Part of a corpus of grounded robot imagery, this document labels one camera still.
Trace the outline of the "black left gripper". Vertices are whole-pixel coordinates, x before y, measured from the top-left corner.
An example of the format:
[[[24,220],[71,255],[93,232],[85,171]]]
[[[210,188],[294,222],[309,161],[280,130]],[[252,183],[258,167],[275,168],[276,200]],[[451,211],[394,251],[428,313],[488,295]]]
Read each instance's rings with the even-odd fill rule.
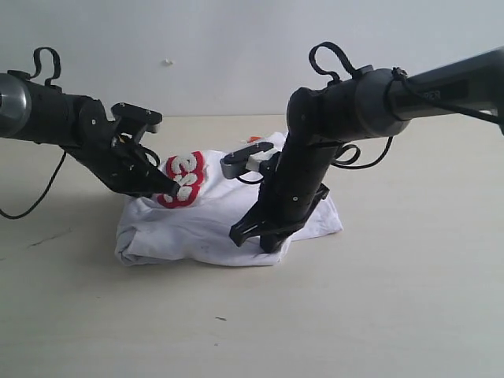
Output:
[[[132,197],[176,195],[180,185],[159,170],[152,150],[126,137],[113,137],[105,149],[91,154],[90,170],[113,192]]]

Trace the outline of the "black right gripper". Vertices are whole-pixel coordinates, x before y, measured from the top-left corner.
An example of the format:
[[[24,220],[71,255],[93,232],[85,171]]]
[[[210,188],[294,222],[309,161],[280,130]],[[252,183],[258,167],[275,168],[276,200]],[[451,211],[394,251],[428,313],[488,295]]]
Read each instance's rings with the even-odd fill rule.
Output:
[[[284,242],[307,222],[314,202],[328,193],[324,175],[276,173],[261,185],[252,209],[234,224],[229,237],[236,246],[260,237],[264,253],[278,252]]]

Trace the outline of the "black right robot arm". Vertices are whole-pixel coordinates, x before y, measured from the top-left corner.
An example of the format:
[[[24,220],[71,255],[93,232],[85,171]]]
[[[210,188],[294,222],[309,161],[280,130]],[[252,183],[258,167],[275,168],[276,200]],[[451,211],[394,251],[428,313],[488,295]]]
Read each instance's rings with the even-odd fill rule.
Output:
[[[278,251],[328,195],[323,183],[328,169],[355,169],[353,161],[340,158],[359,140],[392,140],[413,119],[445,114],[503,123],[502,48],[415,76],[399,67],[356,68],[336,44],[326,42],[324,48],[350,78],[330,72],[326,87],[301,87],[291,95],[280,149],[256,142],[220,162],[229,179],[260,175],[258,200],[229,232],[237,246],[255,237],[264,252]]]

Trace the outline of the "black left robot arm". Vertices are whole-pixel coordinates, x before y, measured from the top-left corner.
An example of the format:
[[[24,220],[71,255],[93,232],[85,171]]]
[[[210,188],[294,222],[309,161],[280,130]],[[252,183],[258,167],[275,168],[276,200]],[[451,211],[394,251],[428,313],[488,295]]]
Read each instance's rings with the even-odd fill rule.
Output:
[[[179,184],[150,162],[156,155],[140,143],[144,133],[157,131],[161,114],[123,102],[112,113],[114,120],[108,120],[97,99],[65,94],[15,72],[1,75],[3,139],[59,146],[116,193],[174,195]]]

